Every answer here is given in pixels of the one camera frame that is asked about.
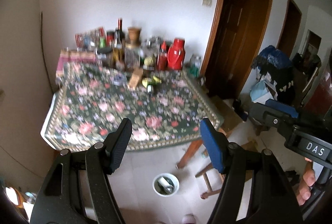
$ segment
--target wooden door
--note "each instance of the wooden door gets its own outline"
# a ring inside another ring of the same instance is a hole
[[[205,72],[209,95],[235,98],[260,47],[270,0],[224,0]]]
[[[288,0],[285,20],[283,23],[283,30],[280,35],[277,48],[283,51],[288,57],[293,51],[296,37],[298,36],[298,29],[301,22],[301,11],[298,9],[293,0]]]

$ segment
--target red bottle cap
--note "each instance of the red bottle cap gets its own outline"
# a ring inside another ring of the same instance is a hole
[[[161,45],[161,49],[162,50],[166,50],[167,49],[167,46],[166,46],[166,42],[164,41]]]

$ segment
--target hand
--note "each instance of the hand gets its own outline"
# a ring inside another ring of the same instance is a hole
[[[298,192],[296,198],[299,205],[303,205],[307,199],[310,198],[310,186],[316,182],[315,172],[312,169],[312,161],[305,158],[308,163],[304,168],[303,177],[300,180],[300,185],[298,187]]]

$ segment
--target screw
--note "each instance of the screw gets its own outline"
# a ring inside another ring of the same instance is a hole
[[[238,147],[238,145],[236,143],[229,143],[228,144],[228,148],[230,149],[236,149]]]
[[[263,150],[263,153],[264,153],[265,155],[272,155],[272,151],[271,151],[270,149],[264,149],[264,150]]]
[[[66,154],[68,154],[69,153],[69,150],[68,149],[62,149],[61,151],[60,151],[60,154],[61,155],[66,155]]]
[[[95,144],[95,148],[96,148],[96,149],[100,149],[100,148],[102,148],[103,146],[104,146],[104,144],[103,144],[102,142],[98,142],[98,143]]]

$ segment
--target dark brown door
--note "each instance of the dark brown door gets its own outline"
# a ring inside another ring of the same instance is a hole
[[[239,95],[265,31],[270,0],[224,0],[205,72],[209,95]]]
[[[295,5],[293,0],[288,0],[288,7],[286,11],[285,21],[283,23],[283,30],[280,35],[277,48],[283,51],[288,57],[294,48],[296,37],[298,36],[298,29],[300,28],[301,12]]]

